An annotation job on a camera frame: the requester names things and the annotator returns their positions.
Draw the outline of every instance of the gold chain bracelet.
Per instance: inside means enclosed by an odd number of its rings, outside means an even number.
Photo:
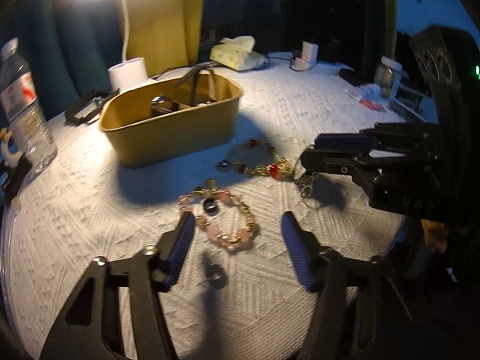
[[[195,216],[197,226],[207,233],[208,239],[213,243],[226,248],[230,253],[241,249],[251,247],[254,229],[256,227],[255,215],[252,214],[250,207],[242,200],[240,195],[236,195],[229,190],[221,190],[215,186],[216,180],[210,178],[206,182],[206,187],[198,187],[193,192],[182,195],[178,198],[178,208],[183,214],[190,212]],[[203,209],[207,213],[213,213],[220,201],[227,206],[237,206],[240,213],[245,216],[246,227],[234,232],[225,232],[220,229],[216,223],[210,222],[204,215],[195,215],[191,207],[190,199],[200,197],[203,201]]]
[[[235,158],[238,153],[242,152],[244,149],[254,149],[258,145],[263,145],[268,148],[268,152],[273,156],[274,162],[267,165],[259,165],[255,168],[249,168],[244,163],[240,162],[238,159]],[[287,161],[285,157],[278,155],[275,147],[273,147],[272,144],[265,139],[249,139],[243,145],[239,145],[232,149],[227,159],[217,163],[217,169],[224,172],[228,171],[230,167],[237,168],[239,173],[248,175],[270,176],[276,180],[280,180],[282,177],[290,175],[292,171],[290,162]]]

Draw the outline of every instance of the key ring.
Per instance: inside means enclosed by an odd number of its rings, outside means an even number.
[[[307,149],[313,149],[315,146],[314,145],[308,145],[305,150]],[[297,169],[297,166],[300,162],[300,156],[298,157],[297,161],[295,162],[295,165],[292,168],[292,178],[293,182],[295,185],[300,189],[300,200],[308,207],[311,209],[316,209],[315,205],[310,205],[308,204],[308,199],[310,199],[314,193],[314,183],[317,180],[318,173],[310,173],[310,172],[304,172],[301,176],[298,178],[295,178],[295,171]]]

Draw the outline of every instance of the blue gripper pad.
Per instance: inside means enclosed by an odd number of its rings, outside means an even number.
[[[377,148],[377,142],[368,134],[320,134],[315,149],[368,153]]]
[[[169,287],[174,286],[179,279],[191,240],[194,239],[195,227],[195,217],[189,213],[184,214],[177,227],[177,238],[167,258],[169,276],[166,277],[165,283]]]
[[[298,282],[307,291],[313,292],[315,271],[312,262],[320,252],[320,244],[315,235],[300,228],[291,211],[285,212],[282,216],[282,235]]]

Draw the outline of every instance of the small box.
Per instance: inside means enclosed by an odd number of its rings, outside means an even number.
[[[124,92],[107,103],[100,117],[120,162],[139,168],[227,143],[235,135],[242,88],[217,73],[199,75],[197,102],[188,107],[191,81],[175,88],[181,78],[169,79]],[[171,114],[150,117],[152,99],[165,95],[185,105]]]

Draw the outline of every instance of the water bottle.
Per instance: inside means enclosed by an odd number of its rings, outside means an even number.
[[[30,65],[17,48],[15,38],[1,49],[0,100],[15,144],[40,173],[57,155],[57,147],[35,92]]]

